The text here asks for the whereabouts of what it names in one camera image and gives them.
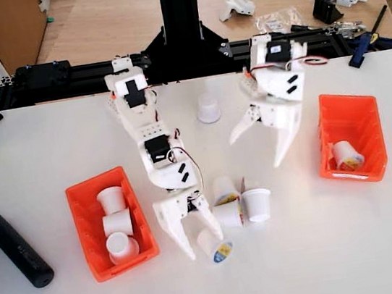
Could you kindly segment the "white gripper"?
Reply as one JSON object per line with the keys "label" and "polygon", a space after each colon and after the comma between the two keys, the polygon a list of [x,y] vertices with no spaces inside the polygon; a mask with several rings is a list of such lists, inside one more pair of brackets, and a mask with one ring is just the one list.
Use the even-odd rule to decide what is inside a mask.
{"label": "white gripper", "polygon": [[274,167],[279,167],[292,145],[300,128],[302,103],[297,101],[263,102],[249,106],[243,118],[233,127],[229,142],[233,145],[237,139],[259,119],[268,126],[277,128]]}
{"label": "white gripper", "polygon": [[207,227],[219,240],[223,239],[223,231],[219,222],[208,207],[202,206],[204,202],[205,196],[196,189],[174,193],[165,200],[153,204],[153,210],[161,229],[193,261],[196,259],[196,254],[189,243],[183,226],[174,226],[180,223],[188,213],[196,211],[196,217],[203,223],[204,227]]}

